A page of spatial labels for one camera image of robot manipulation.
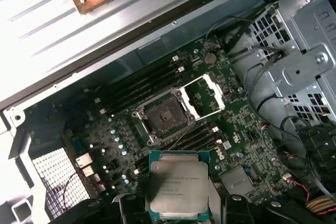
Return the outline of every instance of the perforated metal grille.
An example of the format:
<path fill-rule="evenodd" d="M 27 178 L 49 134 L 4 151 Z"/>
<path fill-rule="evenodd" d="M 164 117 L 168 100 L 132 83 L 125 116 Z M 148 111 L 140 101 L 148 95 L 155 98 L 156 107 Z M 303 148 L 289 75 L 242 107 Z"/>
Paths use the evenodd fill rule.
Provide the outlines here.
<path fill-rule="evenodd" d="M 34 159 L 33 164 L 46 187 L 46 207 L 54 218 L 90 198 L 63 148 Z"/>
<path fill-rule="evenodd" d="M 308 122 L 328 123 L 332 114 L 321 93 L 301 93 L 288 97 L 297 115 Z"/>
<path fill-rule="evenodd" d="M 263 47 L 278 48 L 291 39 L 273 7 L 265 11 L 250 28 L 253 39 Z M 268 59 L 272 55 L 268 51 L 264 51 L 264 53 Z"/>

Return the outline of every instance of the motherboard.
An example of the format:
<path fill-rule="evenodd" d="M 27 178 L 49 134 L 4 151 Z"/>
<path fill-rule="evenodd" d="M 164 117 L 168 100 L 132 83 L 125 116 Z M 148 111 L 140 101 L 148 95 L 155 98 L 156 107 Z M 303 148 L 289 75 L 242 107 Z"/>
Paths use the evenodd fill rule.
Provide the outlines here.
<path fill-rule="evenodd" d="M 210 151 L 211 178 L 261 204 L 290 184 L 246 95 L 216 38 L 199 39 L 86 91 L 67 110 L 65 141 L 99 194 L 134 191 L 152 150 Z"/>

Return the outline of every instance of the connector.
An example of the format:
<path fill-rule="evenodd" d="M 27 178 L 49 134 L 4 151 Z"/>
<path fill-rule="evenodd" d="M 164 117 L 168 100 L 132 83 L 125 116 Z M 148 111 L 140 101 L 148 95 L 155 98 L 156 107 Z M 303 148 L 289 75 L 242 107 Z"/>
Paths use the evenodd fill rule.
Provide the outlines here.
<path fill-rule="evenodd" d="M 282 175 L 282 179 L 283 179 L 284 181 L 286 181 L 286 182 L 287 182 L 291 177 L 292 177 L 292 175 L 291 175 L 290 173 L 285 173 L 285 174 Z"/>

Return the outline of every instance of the intel xeon processor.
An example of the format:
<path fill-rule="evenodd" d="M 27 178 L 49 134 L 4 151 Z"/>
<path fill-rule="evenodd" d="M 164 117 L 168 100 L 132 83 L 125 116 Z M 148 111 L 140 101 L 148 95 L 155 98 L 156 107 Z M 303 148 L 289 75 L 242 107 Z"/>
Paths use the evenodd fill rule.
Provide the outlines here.
<path fill-rule="evenodd" d="M 150 159 L 153 154 L 159 158 L 150 162 L 153 219 L 207 218 L 208 163 L 197 152 L 154 151 Z"/>

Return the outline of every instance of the green circuit board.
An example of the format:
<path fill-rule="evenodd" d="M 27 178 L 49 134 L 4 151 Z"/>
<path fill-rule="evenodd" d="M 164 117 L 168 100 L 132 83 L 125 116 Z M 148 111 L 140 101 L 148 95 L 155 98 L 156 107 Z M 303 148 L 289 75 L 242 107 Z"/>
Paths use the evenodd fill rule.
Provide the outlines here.
<path fill-rule="evenodd" d="M 225 108 L 219 107 L 216 92 L 200 78 L 205 74 L 219 88 Z M 172 109 L 172 115 L 163 112 L 165 107 L 176 105 L 175 97 L 171 98 L 168 91 L 180 90 L 185 85 L 199 120 L 188 121 L 190 118 L 181 117 L 177 108 Z M 143 104 L 148 116 L 140 120 L 135 112 Z M 176 125 L 161 121 L 158 125 L 155 112 L 162 122 L 172 120 Z M 148 172 L 150 150 L 165 151 L 171 147 L 211 151 L 209 172 L 224 184 L 230 183 L 225 174 L 241 167 L 246 176 L 242 175 L 241 180 L 248 178 L 242 190 L 257 204 L 290 187 L 281 179 L 286 168 L 269 151 L 275 149 L 272 140 L 261 132 L 262 122 L 249 108 L 241 81 L 215 38 L 192 42 L 118 83 L 88 92 L 87 98 L 76 103 L 70 114 L 68 137 L 77 155 L 90 152 L 94 171 L 105 184 L 105 190 L 101 191 L 111 195 L 134 191 L 138 173 Z M 156 129 L 164 141 L 148 144 L 148 129 Z M 109 167 L 108 172 L 102 169 L 104 165 Z M 129 183 L 125 183 L 122 175 L 126 175 Z"/>

